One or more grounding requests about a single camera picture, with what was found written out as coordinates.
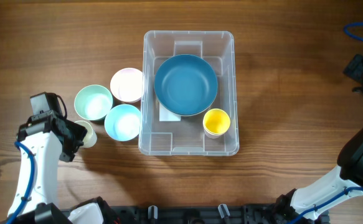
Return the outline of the cream plastic cup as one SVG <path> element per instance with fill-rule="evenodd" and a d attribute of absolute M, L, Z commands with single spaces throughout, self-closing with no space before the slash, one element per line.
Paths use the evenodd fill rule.
<path fill-rule="evenodd" d="M 83 139 L 83 148 L 93 147 L 97 143 L 97 134 L 87 121 L 76 121 L 75 123 L 83 126 L 87 130 L 87 134 Z"/>

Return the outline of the mint green small bowl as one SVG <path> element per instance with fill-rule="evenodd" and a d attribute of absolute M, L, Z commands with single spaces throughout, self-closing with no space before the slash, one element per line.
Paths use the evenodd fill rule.
<path fill-rule="evenodd" d="M 79 117 L 99 121 L 106 117 L 113 106 L 111 92 L 101 85 L 89 85 L 76 95 L 74 108 Z"/>

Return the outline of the light blue small bowl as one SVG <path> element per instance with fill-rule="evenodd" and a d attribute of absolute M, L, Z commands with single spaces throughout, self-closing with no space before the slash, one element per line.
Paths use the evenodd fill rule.
<path fill-rule="evenodd" d="M 128 104 L 115 106 L 107 114 L 104 127 L 107 135 L 116 141 L 130 141 L 140 131 L 141 112 Z"/>

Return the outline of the pale pink small bowl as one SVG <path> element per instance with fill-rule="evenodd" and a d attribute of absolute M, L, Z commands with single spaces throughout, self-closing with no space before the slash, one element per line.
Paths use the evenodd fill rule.
<path fill-rule="evenodd" d="M 143 93 L 143 73 L 136 68 L 123 68 L 111 78 L 110 90 L 113 96 L 125 103 L 139 101 Z"/>

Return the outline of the clear plastic storage container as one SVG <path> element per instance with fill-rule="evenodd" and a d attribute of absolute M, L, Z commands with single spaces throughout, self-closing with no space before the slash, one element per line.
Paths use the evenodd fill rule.
<path fill-rule="evenodd" d="M 218 92 L 209 108 L 180 121 L 160 122 L 154 91 L 158 68 L 177 55 L 195 55 L 215 71 Z M 217 139 L 208 138 L 202 124 L 208 110 L 218 108 L 230 117 L 228 131 Z M 228 31 L 151 30 L 144 35 L 143 94 L 139 150 L 150 156 L 201 155 L 232 156 L 239 150 L 237 85 L 234 38 Z"/>

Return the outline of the dark blue bowl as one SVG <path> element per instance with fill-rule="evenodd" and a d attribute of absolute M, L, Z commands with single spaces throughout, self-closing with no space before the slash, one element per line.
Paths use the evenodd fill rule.
<path fill-rule="evenodd" d="M 213 68 L 204 59 L 189 54 L 167 59 L 158 68 L 154 91 L 158 101 L 172 113 L 194 116 L 209 108 L 218 92 Z"/>

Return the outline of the yellow plastic cup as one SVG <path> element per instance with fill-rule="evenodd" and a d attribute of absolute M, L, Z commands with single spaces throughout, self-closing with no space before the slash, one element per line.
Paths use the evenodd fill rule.
<path fill-rule="evenodd" d="M 222 109 L 213 108 L 208 110 L 202 121 L 204 129 L 213 133 L 228 131 L 231 121 L 229 115 Z"/>

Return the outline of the pink plastic cup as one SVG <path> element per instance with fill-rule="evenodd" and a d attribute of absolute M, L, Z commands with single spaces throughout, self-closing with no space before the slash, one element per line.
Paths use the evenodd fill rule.
<path fill-rule="evenodd" d="M 211 138 L 211 139 L 217 139 L 221 136 L 223 136 L 226 132 L 222 132 L 222 133 L 213 133 L 213 132 L 210 132 L 209 130 L 207 129 L 204 129 L 204 133 L 205 135 L 208 137 L 208 138 Z"/>

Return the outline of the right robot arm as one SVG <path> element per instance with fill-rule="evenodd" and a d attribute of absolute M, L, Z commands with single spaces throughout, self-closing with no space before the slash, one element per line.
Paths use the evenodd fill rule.
<path fill-rule="evenodd" d="M 354 92 L 363 93 L 363 56 L 355 55 L 343 73 L 359 83 Z M 307 187 L 280 196 L 273 214 L 288 223 L 317 220 L 330 208 L 363 196 L 363 128 L 341 149 L 337 165 Z"/>

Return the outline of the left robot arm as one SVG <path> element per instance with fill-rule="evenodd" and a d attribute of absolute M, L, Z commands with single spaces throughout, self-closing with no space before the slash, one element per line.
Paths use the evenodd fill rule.
<path fill-rule="evenodd" d="M 6 223 L 120 223 L 121 218 L 101 198 L 74 206 L 68 215 L 57 203 L 60 161 L 73 161 L 81 147 L 92 147 L 97 135 L 89 124 L 67 118 L 63 99 L 55 93 L 30 98 L 33 115 L 20 125 L 15 147 L 21 153 L 16 195 Z"/>

